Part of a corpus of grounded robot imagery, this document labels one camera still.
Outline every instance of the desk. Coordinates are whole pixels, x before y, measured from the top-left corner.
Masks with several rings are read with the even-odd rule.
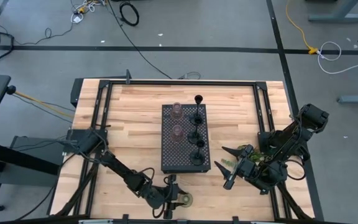
[[[84,80],[73,121],[73,129],[87,129],[91,124],[93,106],[98,89],[98,79]],[[282,82],[266,82],[273,120],[276,129],[291,123],[288,102]],[[106,90],[101,105],[104,105]],[[180,102],[194,103],[194,96],[203,96],[208,114],[208,134],[211,161],[234,158],[221,146],[236,148],[242,144],[257,146],[259,131],[253,89],[249,86],[219,85],[114,85],[109,104],[109,150],[130,169],[153,167],[156,171],[154,185],[163,186],[164,174],[160,170],[161,105]],[[264,98],[259,95],[264,121],[267,121]],[[83,159],[75,156],[62,168],[52,204],[51,214],[58,212],[78,186]],[[303,171],[294,163],[288,163],[288,173],[302,176]],[[259,195],[259,190],[237,179],[232,190],[223,189],[223,177],[212,163],[203,174],[178,174],[179,186],[193,195],[190,208],[179,207],[173,219],[186,220],[273,220],[270,197]],[[306,214],[314,216],[306,180],[287,180],[287,188]],[[278,205],[284,217],[279,191]],[[80,213],[85,211],[83,199]],[[94,192],[91,218],[153,219],[146,201],[129,191],[113,171],[99,166]]]

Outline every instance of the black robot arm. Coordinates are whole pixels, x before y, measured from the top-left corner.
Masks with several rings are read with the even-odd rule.
[[[172,202],[173,200],[178,199],[178,194],[187,194],[179,188],[178,184],[175,183],[175,174],[171,174],[165,178],[164,182],[167,186],[157,187],[152,185],[151,178],[143,172],[130,170],[109,151],[106,151],[101,156],[100,161],[103,166],[110,168],[122,177],[124,182],[127,184],[128,189],[136,196],[144,198],[153,210],[162,206],[162,211],[159,215],[154,215],[153,212],[154,218],[159,218],[163,213],[164,219],[171,219],[172,210],[176,209],[177,206],[184,205],[184,203]]]
[[[257,187],[262,195],[268,194],[277,185],[295,215],[301,219],[310,219],[303,213],[283,185],[288,176],[285,162],[291,156],[299,156],[302,162],[310,158],[309,152],[306,150],[306,142],[314,133],[324,130],[328,116],[327,112],[308,104],[302,107],[298,115],[294,117],[294,122],[283,131],[273,130],[269,133],[258,133],[260,155],[264,158],[259,163],[253,157],[257,153],[254,152],[254,147],[251,145],[246,145],[240,150],[222,147],[237,159],[237,164],[232,172],[215,161],[226,180],[223,187],[230,190],[237,176]]]

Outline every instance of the floor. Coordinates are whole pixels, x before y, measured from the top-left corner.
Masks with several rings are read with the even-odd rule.
[[[285,16],[286,0],[273,0],[284,49],[305,49],[301,34]],[[69,0],[0,0],[7,3],[0,25],[19,42],[44,37],[70,28]],[[227,47],[225,52],[143,52],[159,69],[173,78],[191,71],[210,80],[284,80],[279,54],[229,52],[233,48],[277,49],[265,1],[256,0],[145,0],[132,2],[140,13],[137,27],[123,25],[132,41],[142,47]],[[309,13],[330,12],[338,3],[292,1],[290,14],[304,28],[308,42],[320,47],[337,42],[345,50],[358,50],[358,23],[312,24]],[[118,12],[118,3],[113,3]],[[352,10],[358,13],[358,5]],[[96,50],[93,47],[131,46],[109,10],[96,6],[63,37],[40,42],[37,50],[22,48],[0,61],[0,74],[10,75],[18,91],[35,98],[70,106],[75,78],[124,75],[134,78],[164,78],[135,51]],[[73,46],[59,50],[56,46]],[[330,113],[327,128],[308,143],[324,219],[358,223],[358,105],[339,105],[340,95],[358,94],[358,68],[339,75],[320,70],[315,55],[286,54],[298,105],[313,103]],[[358,63],[358,55],[344,55],[337,62],[323,62],[329,71]],[[55,138],[70,124],[6,96],[0,105],[0,144],[13,137]],[[0,221],[28,212],[47,194],[47,187],[3,185]],[[44,203],[29,217],[44,217]]]

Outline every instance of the plug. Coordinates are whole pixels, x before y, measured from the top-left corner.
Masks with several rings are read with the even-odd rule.
[[[309,54],[316,54],[319,50],[315,47],[309,47]]]

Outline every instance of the green object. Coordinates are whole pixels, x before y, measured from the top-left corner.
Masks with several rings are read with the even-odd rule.
[[[225,160],[225,159],[221,159],[221,162],[229,167],[234,167],[237,163],[237,162],[233,162],[233,161],[229,161],[229,160]]]

